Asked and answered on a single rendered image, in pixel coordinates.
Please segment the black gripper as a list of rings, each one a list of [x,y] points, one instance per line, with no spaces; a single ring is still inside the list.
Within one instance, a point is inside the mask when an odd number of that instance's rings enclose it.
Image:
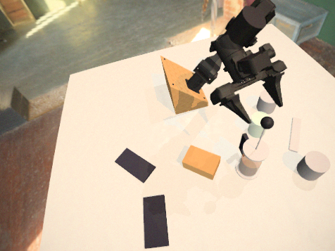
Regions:
[[[248,116],[248,113],[241,104],[239,94],[235,94],[235,92],[258,82],[259,80],[262,80],[265,82],[262,85],[271,96],[271,99],[279,107],[283,107],[281,80],[282,75],[285,74],[285,72],[283,71],[287,69],[284,61],[276,60],[272,63],[271,67],[265,67],[258,74],[255,75],[242,73],[242,78],[239,79],[234,70],[234,62],[236,61],[233,58],[235,56],[238,56],[240,59],[243,58],[244,56],[246,56],[245,50],[238,50],[237,52],[228,56],[223,61],[223,64],[225,65],[223,70],[225,72],[228,71],[233,82],[220,85],[213,90],[213,92],[210,94],[210,99],[213,105],[220,103],[219,106],[223,105],[224,107],[228,108],[229,110],[237,114],[247,124],[252,123],[250,117]]]

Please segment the glass french press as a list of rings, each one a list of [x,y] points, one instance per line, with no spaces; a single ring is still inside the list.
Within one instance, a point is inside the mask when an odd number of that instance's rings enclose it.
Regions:
[[[242,134],[239,143],[241,157],[236,163],[236,172],[245,180],[251,180],[258,177],[260,168],[269,155],[269,146],[261,139],[266,129],[273,128],[274,120],[271,117],[266,116],[261,119],[260,125],[263,128],[263,132],[259,139],[250,139],[245,133]]]

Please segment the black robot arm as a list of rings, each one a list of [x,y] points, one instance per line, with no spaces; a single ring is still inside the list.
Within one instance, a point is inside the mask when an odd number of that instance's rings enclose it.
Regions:
[[[270,0],[255,0],[252,5],[245,6],[237,17],[232,17],[225,29],[226,32],[211,41],[209,52],[217,52],[208,56],[194,69],[190,79],[185,79],[188,89],[200,93],[205,83],[210,84],[217,79],[223,61],[238,50],[247,49],[257,43],[256,35],[264,29],[266,24],[276,16],[276,6]],[[249,49],[246,56],[235,56],[234,70],[239,79],[242,73],[255,75],[265,67],[271,67],[271,58],[276,57],[274,48],[266,43],[258,48],[258,52],[252,53]]]

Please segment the grey cylinder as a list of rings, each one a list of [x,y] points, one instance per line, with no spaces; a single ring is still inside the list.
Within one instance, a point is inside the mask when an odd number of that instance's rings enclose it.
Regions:
[[[263,90],[260,93],[260,97],[257,102],[257,110],[261,112],[265,112],[268,115],[274,112],[277,104],[271,99],[271,96],[268,94],[266,90]]]
[[[318,151],[308,152],[297,164],[298,174],[305,180],[315,181],[330,169],[329,158]]]

